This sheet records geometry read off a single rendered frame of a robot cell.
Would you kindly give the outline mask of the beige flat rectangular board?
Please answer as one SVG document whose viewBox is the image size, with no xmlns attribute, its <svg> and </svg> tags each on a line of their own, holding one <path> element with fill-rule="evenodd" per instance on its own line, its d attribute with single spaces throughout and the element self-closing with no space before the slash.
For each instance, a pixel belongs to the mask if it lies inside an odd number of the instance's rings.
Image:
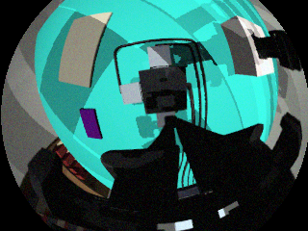
<svg viewBox="0 0 308 231">
<path fill-rule="evenodd" d="M 66 35 L 59 69 L 59 82 L 91 88 L 93 63 L 101 36 L 112 12 L 86 15 L 73 19 Z"/>
</svg>

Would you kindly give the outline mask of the purple flat rectangular slab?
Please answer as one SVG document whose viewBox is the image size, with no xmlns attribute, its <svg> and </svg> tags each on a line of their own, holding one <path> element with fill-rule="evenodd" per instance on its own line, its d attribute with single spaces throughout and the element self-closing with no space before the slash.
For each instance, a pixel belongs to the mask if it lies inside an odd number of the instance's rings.
<svg viewBox="0 0 308 231">
<path fill-rule="evenodd" d="M 84 123 L 86 134 L 90 139 L 103 139 L 100 134 L 99 123 L 97 123 L 97 116 L 95 108 L 80 109 L 82 123 Z"/>
</svg>

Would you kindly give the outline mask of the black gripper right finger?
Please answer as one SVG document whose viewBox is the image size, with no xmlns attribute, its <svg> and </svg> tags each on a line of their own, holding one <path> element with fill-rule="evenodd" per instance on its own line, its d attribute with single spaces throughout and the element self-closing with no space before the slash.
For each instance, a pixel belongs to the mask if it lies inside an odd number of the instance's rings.
<svg viewBox="0 0 308 231">
<path fill-rule="evenodd" d="M 226 165 L 232 151 L 255 139 L 261 139 L 265 131 L 263 124 L 255 123 L 243 130 L 223 135 L 196 126 L 180 116 L 176 118 L 176 123 L 177 138 L 184 147 L 200 195 L 212 191 L 212 184 Z"/>
</svg>

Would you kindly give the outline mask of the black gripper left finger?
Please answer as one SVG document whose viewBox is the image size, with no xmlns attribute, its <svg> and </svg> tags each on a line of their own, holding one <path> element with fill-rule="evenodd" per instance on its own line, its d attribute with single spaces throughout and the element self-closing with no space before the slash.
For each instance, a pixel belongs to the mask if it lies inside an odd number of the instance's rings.
<svg viewBox="0 0 308 231">
<path fill-rule="evenodd" d="M 180 146 L 172 119 L 167 119 L 157 139 L 147 149 L 108 150 L 101 154 L 101 165 L 113 178 L 169 176 L 172 192 L 177 192 Z"/>
</svg>

